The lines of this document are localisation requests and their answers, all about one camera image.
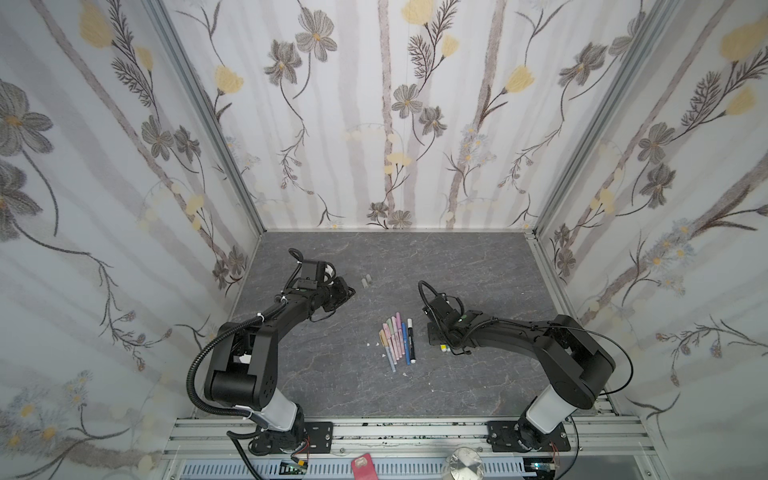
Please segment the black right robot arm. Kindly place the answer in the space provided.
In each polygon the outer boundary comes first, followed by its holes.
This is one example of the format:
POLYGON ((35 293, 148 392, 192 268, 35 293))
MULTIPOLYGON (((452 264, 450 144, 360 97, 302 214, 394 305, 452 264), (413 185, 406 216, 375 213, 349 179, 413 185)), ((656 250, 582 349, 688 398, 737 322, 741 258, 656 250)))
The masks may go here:
POLYGON ((597 341, 601 335, 568 315, 548 322, 506 319, 468 310, 459 298, 437 292, 424 280, 417 289, 429 320, 430 344, 443 344, 456 356, 477 348, 527 355, 546 375, 547 387, 518 420, 489 429, 488 443, 495 449, 554 450, 563 422, 578 410, 591 409, 616 369, 614 358, 597 341))

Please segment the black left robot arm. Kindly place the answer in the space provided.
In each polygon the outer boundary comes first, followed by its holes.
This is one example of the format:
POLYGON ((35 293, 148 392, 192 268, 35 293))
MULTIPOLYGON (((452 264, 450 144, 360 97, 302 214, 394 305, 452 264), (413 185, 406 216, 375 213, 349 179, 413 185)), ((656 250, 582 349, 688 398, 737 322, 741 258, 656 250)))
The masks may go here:
POLYGON ((237 436, 254 442, 256 455, 274 448, 300 450, 309 438, 301 407, 277 386, 280 341, 316 311, 332 316, 355 295, 331 262, 307 259, 296 248, 289 254, 296 267, 273 303, 247 320, 220 327, 192 361, 185 381, 198 410, 256 425, 255 434, 237 436))

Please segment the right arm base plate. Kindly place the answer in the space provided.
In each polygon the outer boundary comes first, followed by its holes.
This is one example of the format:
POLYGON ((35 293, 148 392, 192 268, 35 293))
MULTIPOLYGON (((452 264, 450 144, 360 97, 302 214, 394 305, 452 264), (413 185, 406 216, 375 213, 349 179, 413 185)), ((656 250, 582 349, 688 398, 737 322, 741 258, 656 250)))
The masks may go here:
POLYGON ((572 446, 562 423, 541 433, 527 421, 488 421, 486 441, 496 453, 570 452, 572 446))

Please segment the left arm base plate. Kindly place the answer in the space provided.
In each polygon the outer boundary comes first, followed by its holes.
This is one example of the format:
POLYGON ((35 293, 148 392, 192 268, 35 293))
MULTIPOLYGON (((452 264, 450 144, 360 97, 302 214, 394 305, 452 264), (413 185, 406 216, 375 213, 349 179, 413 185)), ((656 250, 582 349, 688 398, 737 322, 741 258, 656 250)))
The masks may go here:
POLYGON ((304 422, 290 431, 261 430, 248 444, 256 456, 280 453, 329 454, 332 449, 334 424, 329 421, 304 422))

